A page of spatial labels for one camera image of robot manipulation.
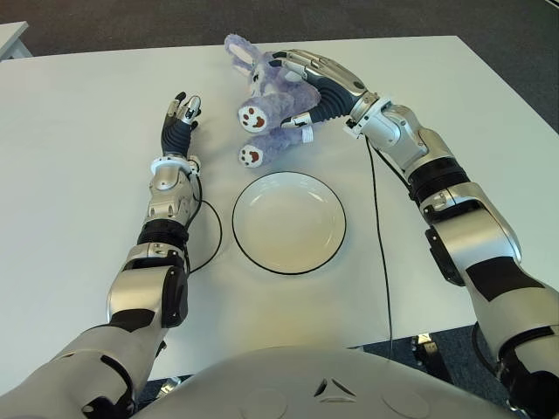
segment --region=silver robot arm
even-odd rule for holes
[[[445,278],[465,286],[511,402],[532,417],[559,411],[559,294],[520,267],[514,231],[450,149],[406,106],[369,92],[330,58],[301,50],[274,54],[271,65],[297,72],[322,101],[284,127],[349,115],[348,131],[366,136],[408,182],[429,224],[425,235]]]
[[[165,117],[148,213],[108,294],[108,323],[83,332],[0,397],[1,418],[111,419],[134,413],[165,334],[188,312],[186,241],[196,215],[193,181],[199,163],[187,160],[187,153],[200,98],[179,109],[185,99],[184,93],[177,95]]]

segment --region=plush foot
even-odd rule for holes
[[[264,153],[254,146],[244,146],[238,152],[238,160],[246,168],[257,168],[264,160]]]
[[[258,106],[243,106],[238,110],[238,120],[249,133],[260,133],[267,127],[268,117]]]

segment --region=black cable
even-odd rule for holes
[[[386,306],[388,308],[388,328],[390,333],[390,351],[389,351],[388,359],[391,360],[394,352],[394,348],[393,348],[394,335],[392,333],[392,308],[390,305],[390,287],[389,287],[389,280],[388,280],[388,269],[386,268],[386,257],[384,256],[383,238],[381,237],[381,224],[378,215],[378,200],[376,197],[375,162],[373,161],[373,154],[370,152],[371,147],[369,146],[369,139],[367,138],[365,138],[365,147],[367,148],[367,152],[369,153],[370,170],[371,170],[371,174],[373,175],[373,198],[375,199],[376,235],[378,237],[378,245],[381,249],[381,257],[383,260],[384,284],[386,285]]]
[[[217,243],[216,249],[211,254],[211,256],[208,258],[208,260],[206,260],[203,264],[201,264],[197,268],[194,268],[192,271],[190,271],[190,273],[194,273],[196,271],[199,271],[200,269],[204,268],[209,262],[211,262],[211,260],[217,255],[217,252],[219,251],[219,248],[221,247],[221,242],[223,241],[223,238],[224,238],[223,225],[221,224],[221,218],[219,218],[219,214],[217,213],[216,209],[213,208],[213,205],[211,205],[209,202],[207,202],[207,201],[202,201],[202,202],[205,203],[206,205],[208,205],[210,207],[210,209],[213,211],[213,213],[216,215],[217,223],[219,224],[219,242]]]
[[[196,164],[197,172],[200,173],[200,165],[198,164],[198,162],[194,161],[194,160],[188,160],[188,161],[191,161],[194,164]],[[219,248],[221,247],[221,243],[223,242],[223,238],[224,238],[224,229],[223,229],[223,225],[221,224],[221,218],[219,217],[219,214],[217,213],[217,211],[213,207],[213,205],[211,205],[208,201],[205,201],[203,199],[202,182],[200,182],[200,177],[198,175],[196,176],[196,180],[197,180],[197,184],[198,184],[198,197],[196,197],[196,195],[194,195],[194,193],[192,195],[194,196],[194,200],[198,202],[198,205],[196,206],[196,209],[194,210],[194,214],[192,214],[192,217],[186,223],[185,229],[188,230],[188,228],[190,227],[190,224],[192,223],[192,220],[194,220],[194,218],[198,215],[198,212],[200,212],[200,208],[202,207],[202,203],[205,203],[213,211],[213,213],[216,216],[217,223],[219,224],[219,242],[217,243],[217,247],[214,250],[214,252],[211,254],[210,258],[208,258],[208,260],[206,260],[203,264],[201,264],[200,266],[198,266],[198,267],[196,267],[192,270],[190,269],[190,261],[189,261],[188,258],[186,258],[186,263],[187,263],[189,273],[194,273],[196,271],[199,271],[202,268],[204,268],[209,262],[211,262],[213,260],[213,258],[217,255],[217,253],[219,252]]]
[[[196,209],[194,210],[194,214],[192,214],[192,217],[189,219],[189,221],[186,222],[186,225],[184,226],[184,228],[188,231],[190,224],[192,223],[192,220],[194,220],[194,218],[198,215],[198,212],[200,211],[200,207],[202,207],[202,201],[204,200],[203,194],[202,194],[202,183],[200,182],[200,177],[196,176],[196,181],[198,183],[198,198],[196,198],[196,195],[194,195],[194,192],[192,192],[192,195],[194,196],[194,200],[198,202],[198,205],[196,206]]]
[[[392,164],[387,160],[387,158],[384,157],[383,153],[381,153],[379,150],[377,150],[376,148],[371,146],[371,144],[369,142],[369,139],[367,139],[367,145],[368,145],[368,147],[373,148],[375,150],[375,153],[377,153],[378,156],[381,158],[381,160],[384,161],[384,164],[386,164],[389,167],[389,169],[392,170],[392,173],[394,175],[396,175],[396,177],[405,186],[405,188],[410,190],[410,184],[404,179],[402,174],[400,172],[398,172],[397,169],[394,166],[392,166]]]
[[[491,374],[492,376],[495,376],[495,368],[489,363],[489,361],[486,359],[485,356],[483,356],[483,353],[481,352],[480,343],[478,342],[478,331],[479,330],[480,330],[480,323],[478,323],[476,321],[475,324],[472,327],[473,351],[475,352],[475,355],[478,357],[478,360],[480,360],[481,365],[483,365],[485,367],[485,369],[487,371],[489,371],[489,374]]]

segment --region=white table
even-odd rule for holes
[[[8,58],[32,57],[19,37],[29,27],[27,22],[0,24],[0,61]]]
[[[280,47],[335,58],[369,88],[414,109],[514,226],[524,268],[559,287],[557,134],[458,38],[265,46]],[[105,322],[107,290],[141,228],[163,113],[180,90],[203,98],[191,152],[224,221],[224,245],[190,277],[189,317],[170,331],[152,378],[261,347],[387,339],[368,157],[343,133],[343,120],[272,166],[249,170],[237,163],[245,81],[220,45],[11,60],[0,64],[0,392]],[[309,275],[263,271],[232,238],[238,193],[277,170],[323,180],[348,216],[340,252]],[[467,292],[439,274],[415,205],[380,162],[377,172],[395,336],[472,324]],[[202,211],[191,230],[193,265],[210,254],[216,234]]]

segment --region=plush bunny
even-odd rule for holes
[[[225,39],[233,67],[248,78],[251,98],[238,110],[238,121],[252,136],[238,152],[248,168],[267,164],[287,148],[313,140],[313,128],[281,128],[285,118],[305,112],[321,99],[317,90],[301,77],[268,64],[271,52],[261,52],[239,35]]]

